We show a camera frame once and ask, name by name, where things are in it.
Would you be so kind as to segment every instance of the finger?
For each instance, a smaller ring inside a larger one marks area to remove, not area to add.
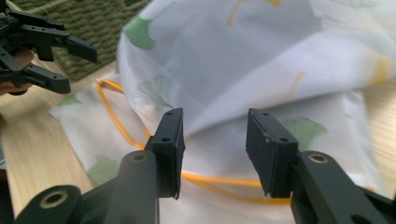
[[[20,88],[15,87],[14,85],[12,85],[12,83],[11,83],[11,86],[1,85],[0,86],[0,96],[4,95],[6,93],[9,93],[9,92],[26,91],[30,87],[32,87],[32,84],[30,84],[30,83],[22,84]]]
[[[33,52],[26,48],[18,48],[12,52],[12,55],[23,67],[29,65],[34,58]]]

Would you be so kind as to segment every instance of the human hand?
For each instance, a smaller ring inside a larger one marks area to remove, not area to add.
[[[29,49],[25,48],[20,48],[15,50],[13,53],[13,57],[23,65],[23,67],[26,67],[31,63],[33,60],[34,54],[32,51]],[[1,82],[0,83],[0,96],[9,93],[9,92],[17,92],[17,91],[26,91],[32,86],[30,83],[22,84],[20,88],[17,88],[12,84],[11,82]]]

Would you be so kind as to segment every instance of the black robotic claw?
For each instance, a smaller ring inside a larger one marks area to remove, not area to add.
[[[66,48],[72,55],[93,63],[97,61],[96,48],[66,32],[64,26],[44,16],[33,15],[6,7],[0,0],[0,82],[12,82],[16,87],[32,83],[57,93],[69,93],[70,84],[66,77],[44,68],[30,65],[27,68],[17,62],[10,52],[25,47],[36,52],[41,61],[53,62],[51,47]]]

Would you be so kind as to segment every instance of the yellow pattern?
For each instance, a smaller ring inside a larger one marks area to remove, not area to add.
[[[271,3],[274,7],[280,7],[282,6],[283,0],[267,0],[269,3]]]
[[[230,15],[228,16],[227,19],[227,25],[232,26],[233,25],[233,19],[236,16],[236,13],[239,11],[239,8],[244,5],[246,2],[249,0],[237,0],[235,5],[233,6],[233,9],[231,10]],[[266,0],[267,2],[271,3],[274,7],[280,7],[282,6],[283,0]]]
[[[290,89],[288,91],[288,95],[286,97],[286,102],[285,103],[289,103],[292,101],[295,92],[297,91],[297,88],[300,86],[301,81],[305,78],[305,72],[300,72],[296,78],[294,79],[294,81],[292,82]]]
[[[377,85],[387,81],[390,73],[391,61],[387,58],[380,58],[376,61],[376,68],[370,85]]]

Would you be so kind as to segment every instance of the white fabric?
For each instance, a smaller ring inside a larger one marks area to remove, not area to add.
[[[184,171],[258,179],[245,151],[247,112],[267,108],[300,150],[333,156],[356,184],[381,193],[364,100],[353,90],[396,76],[395,9],[380,0],[153,0],[120,36],[108,77],[124,95],[106,95],[141,142],[143,125],[154,134],[165,111],[183,107]],[[51,114],[97,183],[136,150],[94,87]],[[181,188],[177,202],[161,200],[162,223],[293,223],[287,206],[239,202],[185,180]]]

